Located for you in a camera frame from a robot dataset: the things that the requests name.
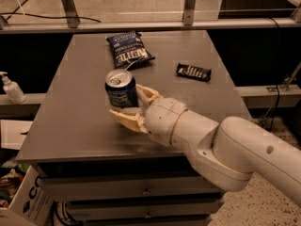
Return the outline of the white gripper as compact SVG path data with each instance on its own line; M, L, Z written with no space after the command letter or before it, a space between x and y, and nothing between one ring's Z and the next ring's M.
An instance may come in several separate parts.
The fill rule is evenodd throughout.
M175 124L187 106L175 99L161 97L155 89L139 84L135 87L138 99L147 108L145 118L138 107L111 108L111 118L134 132L148 133L153 141L169 147Z

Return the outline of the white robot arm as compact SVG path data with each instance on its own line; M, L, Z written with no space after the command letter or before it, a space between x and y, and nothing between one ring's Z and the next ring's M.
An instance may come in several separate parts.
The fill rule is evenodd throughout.
M301 205L301 151L240 117L220 123L158 91L138 85L142 107L112 107L112 119L151 140L181 151L193 170L221 189L244 189L258 173Z

